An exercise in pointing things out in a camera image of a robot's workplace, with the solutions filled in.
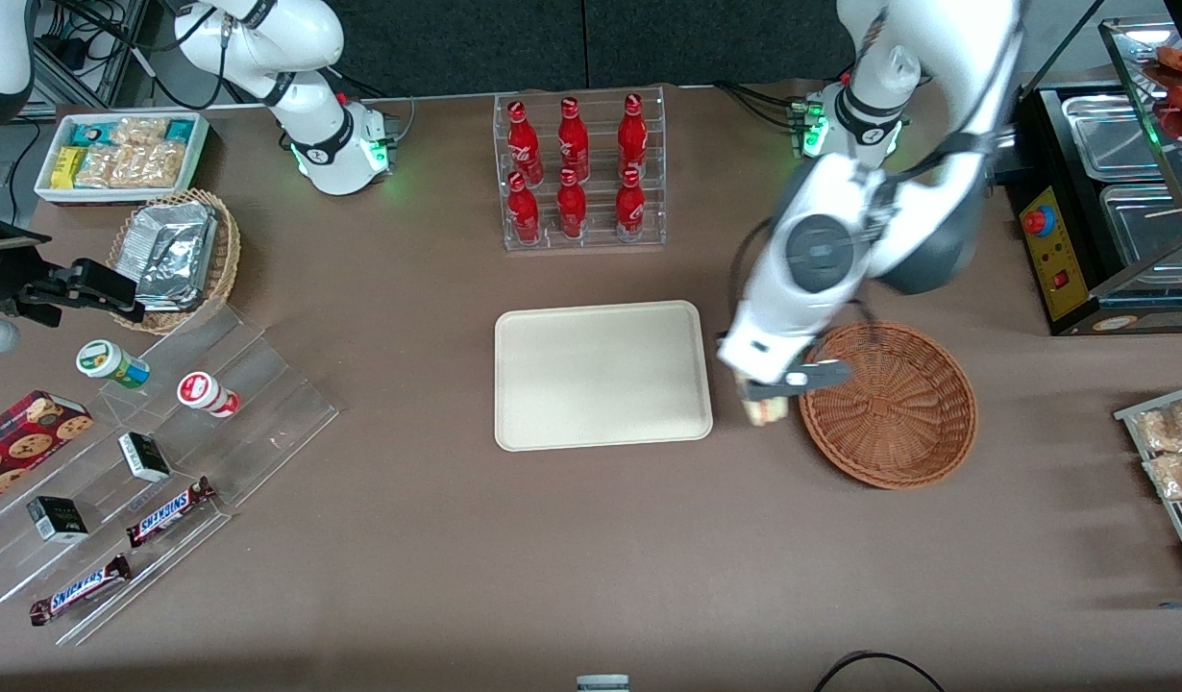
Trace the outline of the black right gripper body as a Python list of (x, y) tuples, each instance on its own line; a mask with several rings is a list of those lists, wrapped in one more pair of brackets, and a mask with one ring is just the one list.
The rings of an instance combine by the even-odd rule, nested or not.
[(52, 269), (38, 252), (38, 245), (52, 237), (24, 231), (0, 219), (0, 306), (30, 284), (47, 279)]

